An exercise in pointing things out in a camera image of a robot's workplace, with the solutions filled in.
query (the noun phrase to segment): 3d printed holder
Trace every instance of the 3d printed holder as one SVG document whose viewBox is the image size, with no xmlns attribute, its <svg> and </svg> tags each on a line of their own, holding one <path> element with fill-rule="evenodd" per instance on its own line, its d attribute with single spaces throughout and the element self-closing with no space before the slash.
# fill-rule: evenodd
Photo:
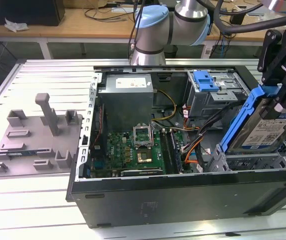
<svg viewBox="0 0 286 240">
<path fill-rule="evenodd" d="M 27 117 L 23 110 L 9 112 L 9 126 L 0 143 L 0 177 L 70 172 L 82 116 L 76 110 L 56 115 L 49 99 L 48 93 L 35 97 L 44 116 Z"/>
</svg>

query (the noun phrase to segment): metal workbench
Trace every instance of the metal workbench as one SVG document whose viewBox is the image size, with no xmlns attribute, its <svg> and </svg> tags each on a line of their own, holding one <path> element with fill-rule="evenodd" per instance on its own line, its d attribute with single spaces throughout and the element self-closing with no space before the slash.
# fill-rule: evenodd
<svg viewBox="0 0 286 240">
<path fill-rule="evenodd" d="M 173 59 L 171 65 L 245 65 L 257 80 L 254 59 Z M 29 60 L 16 64 L 0 86 L 0 140 L 11 109 L 39 116 L 37 93 L 49 93 L 56 113 L 85 114 L 93 65 L 127 65 L 127 60 Z M 0 179 L 0 239 L 286 239 L 286 206 L 271 216 L 89 229 L 77 205 L 65 200 L 69 174 Z"/>
</svg>

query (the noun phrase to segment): yellow wire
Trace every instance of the yellow wire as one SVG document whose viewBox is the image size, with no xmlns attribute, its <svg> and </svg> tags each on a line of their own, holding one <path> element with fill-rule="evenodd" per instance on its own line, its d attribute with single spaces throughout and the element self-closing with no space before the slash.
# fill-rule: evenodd
<svg viewBox="0 0 286 240">
<path fill-rule="evenodd" d="M 166 120 L 166 119 L 169 119 L 169 118 L 173 117 L 175 115 L 176 111 L 177 111 L 177 105 L 175 104 L 174 100 L 166 92 L 164 92 L 162 90 L 159 90 L 159 89 L 157 89 L 157 91 L 163 93 L 165 96 L 168 97 L 168 99 L 171 100 L 171 102 L 173 103 L 173 106 L 174 106 L 174 110 L 173 110 L 172 114 L 169 115 L 169 116 L 159 117 L 159 118 L 152 118 L 152 120 L 159 121 L 159 120 Z"/>
</svg>

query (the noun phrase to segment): table leg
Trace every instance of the table leg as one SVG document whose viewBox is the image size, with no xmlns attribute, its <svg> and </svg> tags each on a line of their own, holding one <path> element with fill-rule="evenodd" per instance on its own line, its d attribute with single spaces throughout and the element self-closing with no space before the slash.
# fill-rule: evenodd
<svg viewBox="0 0 286 240">
<path fill-rule="evenodd" d="M 82 55 L 86 55 L 87 54 L 87 49 L 85 47 L 85 43 L 81 42 L 80 44 L 80 47 L 81 47 L 81 53 Z"/>
<path fill-rule="evenodd" d="M 46 41 L 40 41 L 38 44 L 41 48 L 44 59 L 53 59 L 48 43 Z"/>
<path fill-rule="evenodd" d="M 209 59 L 210 58 L 213 46 L 214 45 L 212 43 L 205 43 L 204 44 L 201 59 Z"/>
</svg>

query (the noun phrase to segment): motherboard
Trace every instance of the motherboard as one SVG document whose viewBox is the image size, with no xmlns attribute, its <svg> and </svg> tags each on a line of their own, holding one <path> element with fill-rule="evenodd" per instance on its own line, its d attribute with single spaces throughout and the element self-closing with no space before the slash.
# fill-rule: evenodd
<svg viewBox="0 0 286 240">
<path fill-rule="evenodd" d="M 180 131 L 162 132 L 153 131 L 109 132 L 107 135 L 107 154 L 104 160 L 94 161 L 92 173 L 95 177 L 131 177 L 141 175 L 171 174 L 167 161 L 174 156 L 177 172 L 181 170 L 181 155 L 179 150 L 184 145 L 183 134 Z M 164 144 L 166 136 L 173 136 L 172 146 Z M 140 145 L 151 139 L 151 145 Z"/>
</svg>

